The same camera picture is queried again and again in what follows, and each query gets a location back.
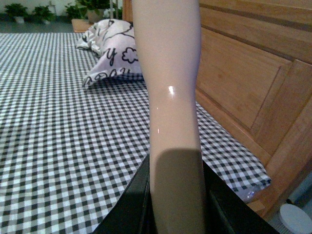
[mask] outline glossy mannequin leg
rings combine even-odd
[[[150,182],[159,234],[205,233],[195,84],[197,0],[133,0],[136,47],[150,100]]]

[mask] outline printed pillowcase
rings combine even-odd
[[[117,19],[102,20],[89,28],[76,47],[91,49],[100,57],[83,78],[84,89],[109,77],[143,79],[131,23]]]

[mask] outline wooden headboard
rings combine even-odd
[[[250,207],[268,218],[312,170],[312,1],[199,2],[196,99],[265,165]]]

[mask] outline green plant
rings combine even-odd
[[[13,3],[11,5],[4,6],[6,8],[5,12],[10,17],[27,17],[26,12],[27,7],[22,6],[20,3]]]
[[[122,19],[122,7],[121,8],[118,8],[117,9],[117,12],[118,12],[118,18],[119,19]]]
[[[110,7],[109,0],[76,0],[78,7],[87,7],[88,10],[94,10],[98,15],[99,9],[107,9]]]
[[[71,5],[71,3],[67,4],[65,6],[66,8],[66,14],[69,19],[85,19],[87,14],[87,8],[86,7],[78,7],[77,4]]]
[[[33,13],[41,20],[52,21],[55,18],[55,15],[49,10],[49,6],[36,6]]]

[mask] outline black base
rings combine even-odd
[[[209,234],[278,234],[250,209],[206,163],[206,217]],[[154,234],[152,203],[149,193],[149,156],[127,189],[93,234]]]

